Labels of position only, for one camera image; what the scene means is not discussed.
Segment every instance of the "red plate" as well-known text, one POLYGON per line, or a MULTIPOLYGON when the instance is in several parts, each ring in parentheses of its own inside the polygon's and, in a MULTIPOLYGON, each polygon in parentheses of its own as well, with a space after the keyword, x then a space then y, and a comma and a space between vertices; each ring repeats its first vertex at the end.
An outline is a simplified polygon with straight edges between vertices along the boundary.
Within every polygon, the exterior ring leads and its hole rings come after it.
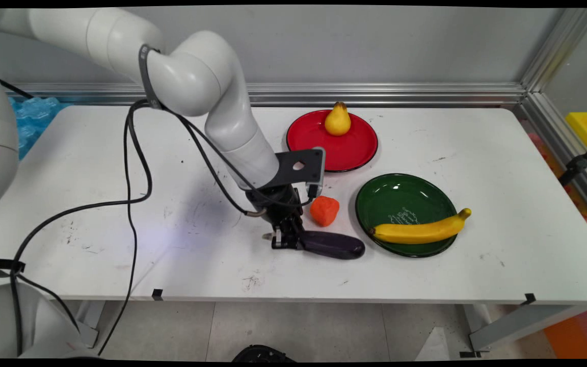
POLYGON ((314 111, 294 121, 287 131, 289 150, 326 150, 326 172, 356 170, 368 163, 377 151, 377 134, 366 121, 349 113, 350 130, 340 137, 326 132, 325 121, 331 110, 314 111))

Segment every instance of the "toy fruit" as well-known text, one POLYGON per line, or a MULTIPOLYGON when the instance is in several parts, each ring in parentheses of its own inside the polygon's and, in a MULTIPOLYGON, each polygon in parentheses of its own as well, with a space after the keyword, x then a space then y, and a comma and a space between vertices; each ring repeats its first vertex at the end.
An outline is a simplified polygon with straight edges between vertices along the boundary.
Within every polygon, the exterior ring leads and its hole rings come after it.
POLYGON ((326 117, 326 131, 340 137, 350 130, 350 115, 344 102, 335 103, 332 112, 326 117))
POLYGON ((369 232, 378 240, 394 244, 428 244, 459 233, 470 214, 472 211, 466 208, 454 216, 434 223, 412 225, 385 223, 371 228, 369 232))
POLYGON ((338 213, 338 201, 331 197, 317 197, 309 208, 314 221, 321 227, 328 227, 336 218, 338 213))

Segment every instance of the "floor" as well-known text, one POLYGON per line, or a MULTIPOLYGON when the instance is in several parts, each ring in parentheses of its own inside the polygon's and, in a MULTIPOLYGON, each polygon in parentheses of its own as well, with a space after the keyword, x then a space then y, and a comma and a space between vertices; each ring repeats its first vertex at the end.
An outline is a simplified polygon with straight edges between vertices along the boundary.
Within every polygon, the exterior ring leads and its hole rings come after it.
MULTIPOLYGON (((69 302, 77 309, 77 301, 69 302)), ((121 302, 107 302, 98 350, 121 302)), ((489 307, 491 318, 514 306, 489 307)), ((297 362, 414 360, 434 327, 443 327, 450 360, 470 351, 463 307, 450 304, 280 302, 129 302, 102 357, 126 360, 231 361, 250 344, 297 362)), ((543 332, 478 359, 555 358, 543 332)))

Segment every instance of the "cable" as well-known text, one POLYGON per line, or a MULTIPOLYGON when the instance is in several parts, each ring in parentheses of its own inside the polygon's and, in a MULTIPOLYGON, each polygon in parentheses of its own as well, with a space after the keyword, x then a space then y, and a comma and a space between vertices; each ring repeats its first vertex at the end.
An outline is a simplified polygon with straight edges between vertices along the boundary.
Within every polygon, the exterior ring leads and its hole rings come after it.
POLYGON ((13 86, 13 85, 12 85, 12 84, 10 84, 9 82, 2 81, 2 79, 0 79, 0 84, 1 84, 2 86, 5 86, 5 87, 6 87, 6 88, 8 88, 9 90, 12 90, 12 91, 14 91, 14 92, 15 92, 15 93, 17 93, 18 95, 21 95, 21 96, 23 96, 23 97, 24 97, 24 98, 26 98, 26 99, 31 99, 31 98, 33 98, 33 95, 26 93, 25 91, 23 91, 23 90, 21 90, 21 89, 17 88, 16 86, 13 86))
POLYGON ((30 281, 30 280, 26 279, 26 277, 21 274, 17 274, 17 277, 19 277, 19 279, 22 279, 26 283, 28 283, 32 286, 35 286, 35 288, 38 288, 39 290, 43 290, 43 291, 49 293, 52 297, 54 297, 56 299, 56 301, 58 301, 58 303, 63 307, 63 309, 65 309, 65 312, 67 312, 67 316, 69 317, 69 320, 72 321, 72 324, 74 325, 74 327, 78 330, 79 333, 81 332, 81 330, 78 328, 78 324, 76 323, 76 319, 72 315, 72 311, 69 310, 69 308, 67 307, 65 302, 63 302, 63 300, 60 297, 58 297, 58 295, 56 295, 54 292, 52 292, 49 288, 46 288, 45 286, 41 286, 38 283, 35 283, 34 281, 30 281))
POLYGON ((126 121, 130 121, 130 123, 126 124, 126 128, 124 129, 124 171, 126 172, 126 187, 128 188, 128 223, 130 224, 130 227, 132 228, 132 236, 133 236, 133 253, 132 253, 132 266, 130 267, 130 283, 128 284, 128 292, 126 293, 126 299, 124 299, 124 303, 121 305, 121 310, 119 311, 119 315, 117 315, 117 319, 115 320, 115 323, 112 324, 112 328, 110 328, 110 332, 108 333, 108 336, 105 337, 105 341, 103 342, 103 345, 101 346, 101 349, 98 350, 97 355, 101 355, 101 353, 103 353, 103 349, 105 349, 105 346, 107 346, 108 344, 108 340, 110 340, 110 337, 112 336, 112 333, 115 331, 115 328, 117 327, 117 323, 119 323, 119 319, 121 319, 121 315, 124 313, 124 310, 126 309, 126 304, 128 304, 128 299, 130 298, 130 291, 132 291, 132 280, 133 277, 135 277, 135 260, 137 260, 137 231, 135 230, 135 225, 133 225, 132 222, 132 217, 130 215, 130 175, 128 174, 128 147, 126 144, 126 130, 128 129, 128 126, 133 126, 133 112, 135 111, 128 111, 128 116, 126 117, 126 121))
MULTIPOLYGON (((126 184, 128 185, 128 192, 130 193, 130 179, 128 176, 128 148, 126 147, 127 133, 130 133, 130 138, 132 139, 133 146, 135 147, 135 151, 137 152, 137 154, 140 158, 140 162, 142 163, 142 167, 144 168, 144 172, 146 174, 146 180, 147 180, 146 195, 144 195, 144 197, 135 198, 132 200, 130 199, 130 196, 129 196, 128 200, 100 202, 100 203, 96 203, 96 204, 88 204, 88 205, 73 207, 72 209, 68 209, 67 211, 60 212, 60 213, 56 214, 55 216, 52 216, 51 218, 46 219, 45 221, 40 223, 40 225, 35 227, 31 231, 31 233, 26 236, 26 239, 24 239, 24 241, 21 243, 21 245, 18 248, 17 253, 15 254, 15 257, 12 260, 12 264, 11 264, 12 269, 19 269, 19 259, 21 258, 21 254, 24 253, 24 249, 26 248, 26 246, 28 246, 31 239, 38 232, 40 232, 40 230, 42 230, 42 228, 46 227, 46 225, 55 221, 56 219, 62 218, 63 216, 66 216, 67 214, 71 214, 71 213, 75 213, 75 212, 79 212, 79 211, 84 211, 85 209, 92 209, 94 207, 128 204, 129 205, 128 218, 130 221, 131 228, 133 229, 133 234, 135 235, 135 252, 133 253, 133 263, 132 263, 131 275, 130 275, 130 285, 128 287, 128 295, 126 296, 126 300, 124 300, 124 306, 123 306, 123 307, 126 307, 126 303, 128 302, 128 298, 130 297, 130 290, 132 288, 133 274, 135 273, 135 260, 137 258, 137 232, 135 232, 135 227, 132 225, 132 220, 130 220, 130 204, 135 204, 137 202, 142 202, 144 200, 147 200, 147 198, 149 198, 151 196, 151 192, 153 191, 153 179, 151 178, 151 171, 149 170, 149 165, 146 163, 146 158, 144 158, 144 153, 142 153, 142 148, 140 147, 140 144, 137 140, 137 135, 135 134, 135 125, 134 125, 133 118, 132 118, 133 113, 137 109, 142 109, 144 107, 149 107, 149 103, 147 102, 147 100, 142 99, 142 100, 138 100, 137 102, 133 103, 133 105, 130 107, 130 109, 128 109, 128 115, 126 117, 126 125, 124 126, 124 170, 126 172, 126 184)), ((19 276, 18 272, 10 272, 10 287, 11 287, 11 291, 12 291, 12 300, 13 300, 13 307, 14 307, 14 311, 15 311, 15 324, 16 324, 16 332, 17 332, 17 354, 19 356, 22 353, 23 340, 22 340, 22 329, 21 329, 21 309, 19 308, 19 295, 18 295, 18 290, 17 290, 17 277, 18 276, 19 276)), ((121 312, 119 313, 119 315, 117 316, 117 320, 115 322, 115 325, 117 325, 117 322, 121 318, 122 313, 123 313, 123 308, 122 308, 121 312)), ((107 343, 108 339, 110 339, 110 335, 108 335, 108 338, 105 340, 106 343, 107 343)))
POLYGON ((271 202, 273 204, 282 205, 282 206, 288 206, 288 207, 303 207, 303 206, 311 203, 314 200, 314 198, 308 198, 308 200, 306 202, 303 202, 302 204, 291 204, 291 203, 288 203, 288 202, 280 202, 280 201, 277 201, 277 200, 273 200, 272 198, 264 195, 263 193, 261 193, 261 191, 257 190, 255 188, 255 186, 253 186, 251 184, 251 182, 249 182, 246 179, 246 177, 244 177, 237 170, 237 168, 235 167, 235 165, 233 165, 232 163, 230 163, 230 161, 228 161, 226 159, 226 157, 223 154, 221 154, 221 152, 219 151, 219 149, 214 144, 212 144, 212 142, 205 136, 205 134, 203 134, 201 132, 201 130, 198 130, 198 128, 193 123, 191 123, 188 119, 184 118, 183 116, 180 116, 179 114, 176 114, 175 112, 173 112, 171 110, 165 109, 165 111, 169 112, 170 114, 172 114, 173 116, 175 116, 176 118, 178 118, 180 120, 180 122, 182 123, 182 125, 184 125, 184 127, 187 128, 187 130, 189 131, 190 135, 192 135, 192 138, 194 139, 194 142, 196 143, 196 147, 198 148, 199 152, 203 156, 203 159, 205 160, 205 163, 207 164, 208 169, 210 169, 210 172, 212 173, 212 176, 215 177, 217 183, 219 184, 219 188, 222 188, 222 191, 224 192, 224 194, 226 195, 226 197, 228 198, 228 200, 230 200, 233 203, 233 205, 235 205, 234 202, 230 199, 230 197, 226 193, 226 190, 225 190, 225 188, 223 188, 223 185, 221 185, 221 182, 219 182, 219 178, 217 177, 216 172, 214 172, 214 168, 212 168, 212 165, 209 164, 209 161, 207 160, 207 154, 205 154, 205 151, 203 151, 202 146, 200 145, 200 143, 198 143, 198 140, 196 139, 196 137, 194 136, 194 133, 192 132, 192 128, 193 128, 193 130, 195 130, 198 133, 198 135, 200 135, 203 138, 203 140, 205 140, 205 142, 207 142, 207 144, 210 146, 210 148, 212 148, 212 150, 215 151, 215 153, 219 156, 219 158, 221 158, 221 160, 223 160, 226 163, 226 165, 228 165, 228 167, 230 167, 230 169, 233 170, 238 175, 238 177, 240 179, 242 179, 242 181, 244 181, 249 186, 249 188, 251 188, 251 191, 255 195, 257 195, 257 196, 263 198, 264 200, 267 200, 268 202, 271 202))
MULTIPOLYGON (((17 93, 19 93, 20 95, 23 95, 27 98, 33 97, 30 94, 19 90, 18 88, 10 86, 10 84, 8 84, 4 81, 0 80, 0 83, 2 83, 3 86, 6 86, 10 90, 14 90, 17 93)), ((133 231, 133 238, 134 238, 134 250, 133 250, 132 267, 130 270, 130 282, 128 284, 128 292, 126 293, 126 298, 124 299, 124 303, 121 306, 121 310, 119 311, 119 315, 117 316, 114 324, 112 325, 112 328, 111 328, 110 332, 108 333, 108 336, 106 337, 103 345, 101 346, 101 349, 98 351, 98 355, 101 355, 105 346, 108 344, 108 341, 110 340, 110 337, 112 336, 112 333, 114 332, 115 328, 117 327, 117 323, 119 323, 119 320, 121 319, 121 316, 122 316, 124 310, 126 309, 126 305, 128 304, 128 300, 130 298, 130 293, 132 291, 132 282, 133 282, 133 278, 135 276, 135 264, 137 261, 137 230, 135 230, 135 226, 132 222, 132 216, 130 213, 130 205, 147 200, 147 198, 149 198, 151 196, 151 192, 153 191, 153 180, 151 178, 151 172, 150 172, 149 166, 146 162, 146 158, 144 158, 144 153, 142 153, 142 149, 141 149, 140 144, 137 140, 137 135, 135 134, 135 123, 133 121, 133 114, 135 113, 136 110, 142 109, 144 107, 149 107, 149 106, 150 105, 146 99, 138 100, 137 102, 133 103, 133 105, 130 107, 130 109, 128 109, 128 114, 126 115, 126 124, 124 126, 124 172, 126 174, 126 188, 127 188, 127 194, 128 194, 127 199, 126 200, 108 201, 108 202, 99 202, 96 204, 88 204, 88 205, 73 207, 72 209, 67 209, 66 211, 60 212, 58 214, 55 214, 55 216, 52 216, 51 218, 46 219, 45 221, 40 223, 40 225, 35 227, 31 231, 30 234, 28 234, 26 236, 26 239, 24 239, 23 242, 21 243, 21 245, 19 246, 18 251, 15 254, 15 256, 12 260, 12 264, 11 264, 12 269, 18 269, 19 260, 21 258, 21 255, 23 254, 26 246, 28 246, 28 244, 30 243, 31 239, 33 239, 33 237, 38 232, 40 232, 42 230, 42 228, 46 227, 47 225, 49 225, 49 223, 55 221, 56 219, 62 218, 63 216, 67 216, 68 214, 72 214, 72 213, 79 212, 79 211, 84 211, 85 209, 92 209, 94 207, 114 206, 114 205, 122 205, 122 204, 127 205, 128 223, 130 224, 130 227, 133 231), (136 198, 136 199, 130 198, 130 175, 128 173, 128 146, 127 146, 128 145, 128 133, 130 133, 130 137, 132 139, 133 146, 135 147, 135 151, 137 152, 137 154, 140 158, 140 162, 142 163, 142 167, 144 168, 144 172, 145 172, 146 178, 147 178, 147 193, 146 193, 146 195, 144 195, 144 197, 136 198)), ((222 185, 221 181, 219 180, 219 177, 217 176, 214 168, 212 167, 212 164, 210 163, 209 159, 207 158, 207 154, 203 150, 203 147, 201 146, 200 142, 198 141, 198 138, 194 134, 194 130, 198 133, 198 135, 200 135, 203 138, 203 140, 205 140, 205 142, 207 142, 208 145, 210 145, 212 150, 214 150, 215 153, 217 155, 219 155, 221 160, 223 160, 226 163, 226 165, 228 165, 228 167, 230 167, 230 169, 232 169, 238 175, 238 177, 240 179, 242 179, 247 184, 247 186, 249 186, 249 188, 251 188, 251 191, 253 191, 257 196, 267 200, 268 202, 272 202, 273 204, 288 206, 288 207, 302 207, 302 206, 305 206, 305 205, 309 204, 310 202, 312 202, 313 198, 308 198, 307 202, 304 202, 302 204, 291 204, 291 203, 287 203, 287 202, 279 202, 279 201, 273 200, 270 197, 267 197, 266 195, 264 195, 263 193, 258 191, 251 184, 251 182, 249 182, 246 179, 246 177, 244 177, 235 168, 235 165, 232 165, 230 163, 230 161, 228 161, 225 158, 225 156, 223 156, 221 154, 219 149, 217 149, 217 147, 214 144, 212 144, 212 142, 200 130, 198 130, 198 128, 194 124, 189 122, 188 119, 186 119, 178 114, 175 114, 172 111, 169 111, 169 110, 166 110, 166 111, 168 111, 171 114, 173 114, 174 116, 176 116, 179 119, 179 121, 181 121, 182 125, 184 125, 184 127, 187 129, 187 132, 189 132, 189 134, 193 138, 194 143, 196 144, 196 147, 198 148, 199 152, 201 153, 201 156, 203 156, 203 160, 205 160, 205 164, 207 165, 208 169, 210 170, 210 173, 214 177, 215 181, 219 184, 219 188, 221 188, 221 191, 224 193, 226 198, 228 198, 230 203, 236 209, 238 209, 238 211, 242 212, 242 214, 247 215, 247 216, 261 216, 265 212, 265 209, 263 209, 260 212, 246 211, 245 209, 242 209, 242 207, 240 207, 230 197, 230 194, 228 194, 228 191, 226 191, 225 186, 222 185)), ((15 311, 15 323, 16 323, 16 332, 17 332, 17 352, 18 352, 18 356, 19 356, 19 355, 21 355, 22 350, 23 350, 23 339, 22 339, 22 328, 21 328, 21 309, 19 307, 19 294, 18 294, 18 290, 17 290, 17 277, 20 277, 23 281, 26 281, 27 283, 29 283, 31 285, 37 286, 41 290, 44 290, 47 293, 54 296, 59 301, 59 303, 61 303, 61 305, 63 305, 63 307, 65 308, 65 310, 68 313, 68 316, 70 317, 70 320, 72 321, 72 323, 74 323, 74 325, 75 325, 75 320, 74 320, 73 316, 71 315, 71 313, 68 311, 64 302, 62 302, 62 300, 58 297, 58 295, 51 292, 49 289, 44 288, 43 286, 40 286, 37 283, 33 283, 33 282, 29 281, 28 279, 23 277, 21 274, 19 274, 19 272, 10 272, 10 286, 11 286, 12 300, 13 300, 13 306, 14 306, 14 311, 15 311)))

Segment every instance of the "blue packing material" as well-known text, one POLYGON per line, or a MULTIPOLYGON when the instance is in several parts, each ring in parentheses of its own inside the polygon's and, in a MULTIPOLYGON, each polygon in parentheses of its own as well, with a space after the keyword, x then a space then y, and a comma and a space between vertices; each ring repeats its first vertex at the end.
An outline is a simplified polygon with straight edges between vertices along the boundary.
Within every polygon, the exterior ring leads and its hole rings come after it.
POLYGON ((72 105, 72 103, 60 103, 53 97, 35 97, 21 103, 15 102, 13 98, 9 97, 9 102, 17 118, 19 160, 22 160, 29 152, 56 114, 72 105))

